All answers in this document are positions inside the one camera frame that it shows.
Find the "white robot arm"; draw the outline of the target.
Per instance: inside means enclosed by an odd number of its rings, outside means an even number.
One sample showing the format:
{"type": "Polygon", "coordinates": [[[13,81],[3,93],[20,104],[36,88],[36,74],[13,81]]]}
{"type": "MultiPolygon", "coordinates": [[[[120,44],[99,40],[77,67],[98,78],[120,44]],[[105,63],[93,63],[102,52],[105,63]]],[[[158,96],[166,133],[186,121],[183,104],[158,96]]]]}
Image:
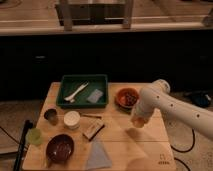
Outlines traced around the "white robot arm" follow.
{"type": "Polygon", "coordinates": [[[213,141],[213,112],[180,101],[169,93],[170,85],[163,79],[142,87],[139,99],[131,111],[133,125],[142,128],[149,122],[154,110],[159,109],[213,141]]]}

